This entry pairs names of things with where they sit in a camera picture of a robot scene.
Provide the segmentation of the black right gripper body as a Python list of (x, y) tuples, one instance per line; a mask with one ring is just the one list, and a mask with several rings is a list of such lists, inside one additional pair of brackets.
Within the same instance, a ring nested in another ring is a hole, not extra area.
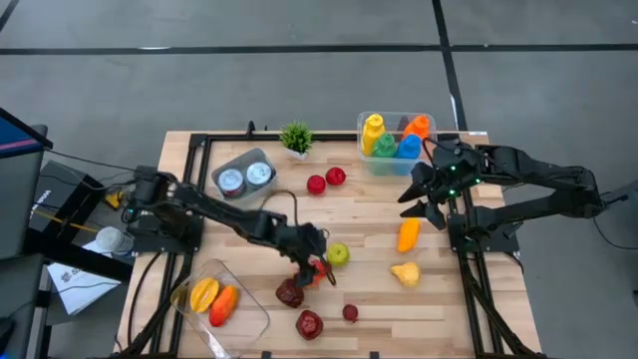
[(423, 145), (430, 160), (423, 167), (423, 188), (429, 202), (445, 202), (481, 182), (481, 158), (469, 144), (459, 139), (424, 139)]

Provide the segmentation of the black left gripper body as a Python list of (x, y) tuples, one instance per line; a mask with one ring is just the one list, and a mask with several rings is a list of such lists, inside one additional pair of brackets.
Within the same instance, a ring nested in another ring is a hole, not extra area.
[(323, 259), (327, 249), (324, 229), (310, 222), (290, 226), (286, 234), (286, 255), (299, 265), (307, 264), (311, 257)]

